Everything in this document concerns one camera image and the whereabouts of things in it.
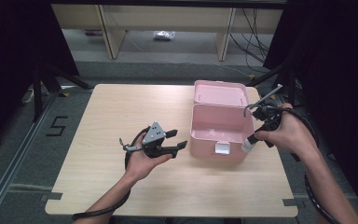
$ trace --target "floor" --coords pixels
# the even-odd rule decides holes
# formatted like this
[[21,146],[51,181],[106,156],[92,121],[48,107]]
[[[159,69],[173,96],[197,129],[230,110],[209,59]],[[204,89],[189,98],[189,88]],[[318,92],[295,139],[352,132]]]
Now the floor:
[[[101,36],[86,36],[80,30],[63,30],[76,61],[81,79],[89,84],[98,83],[174,83],[191,85],[200,79],[216,79],[247,82],[252,76],[259,77],[267,69],[262,63],[247,56],[230,40],[224,62],[217,60],[213,34],[175,33],[172,41],[155,41],[151,31],[129,31],[117,59],[107,57]],[[245,37],[235,34],[234,38],[247,46]],[[268,46],[272,35],[260,35],[259,39]],[[250,46],[249,50],[262,59],[260,48]],[[60,79],[66,88],[72,83]],[[261,94],[270,91],[271,81],[260,84]],[[68,147],[76,132],[91,91],[79,88],[69,89],[68,95],[46,94],[48,105],[40,126],[34,127],[35,135],[29,146],[23,139],[33,128],[33,100],[31,92],[24,95],[24,104],[13,115],[7,127],[0,134],[0,180],[7,173],[7,167],[17,155],[19,148],[27,147],[19,169],[10,181],[5,197],[0,202],[0,223],[70,223],[70,216],[50,216],[44,211],[48,194],[61,169]],[[60,136],[51,124],[64,126]],[[322,137],[321,151],[326,154],[328,146]],[[281,153],[282,163],[298,206],[296,218],[246,218],[243,223],[314,223],[314,210],[304,189],[304,169],[290,155]],[[351,185],[338,165],[326,157],[338,184],[358,212],[358,199]]]

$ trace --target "forearm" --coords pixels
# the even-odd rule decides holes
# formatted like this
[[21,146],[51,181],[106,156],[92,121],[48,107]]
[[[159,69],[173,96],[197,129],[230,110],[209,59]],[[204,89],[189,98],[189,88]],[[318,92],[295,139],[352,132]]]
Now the forearm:
[[307,172],[312,191],[321,206],[340,223],[358,223],[354,212],[318,149],[300,158]]
[[[133,178],[123,175],[118,182],[86,212],[98,211],[119,203],[135,184],[136,181]],[[108,223],[112,215],[113,212],[97,217],[80,218],[75,224]]]

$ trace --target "box lid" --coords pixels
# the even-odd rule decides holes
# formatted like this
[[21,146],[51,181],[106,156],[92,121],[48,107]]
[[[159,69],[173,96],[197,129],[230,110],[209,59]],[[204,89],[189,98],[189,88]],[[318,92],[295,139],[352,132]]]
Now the box lid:
[[246,87],[240,83],[197,80],[194,102],[206,105],[246,107],[249,104]]

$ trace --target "desk panel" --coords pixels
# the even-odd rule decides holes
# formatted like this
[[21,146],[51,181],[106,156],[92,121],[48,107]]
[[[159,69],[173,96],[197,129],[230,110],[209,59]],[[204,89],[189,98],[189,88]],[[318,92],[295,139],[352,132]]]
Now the desk panel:
[[[249,99],[258,99],[247,88]],[[165,130],[177,129],[163,146],[190,140],[193,86],[98,85],[69,148],[49,214],[83,212],[124,174],[124,143],[158,121]],[[204,160],[189,153],[158,166],[132,188],[115,215],[158,217],[295,217],[295,206],[276,148],[257,144],[244,162]]]

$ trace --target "pink box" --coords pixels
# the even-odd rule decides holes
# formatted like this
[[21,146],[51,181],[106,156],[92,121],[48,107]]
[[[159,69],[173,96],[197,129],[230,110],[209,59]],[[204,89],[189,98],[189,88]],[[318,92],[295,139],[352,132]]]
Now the pink box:
[[243,141],[255,132],[246,87],[220,81],[195,82],[190,153],[195,157],[243,161]]

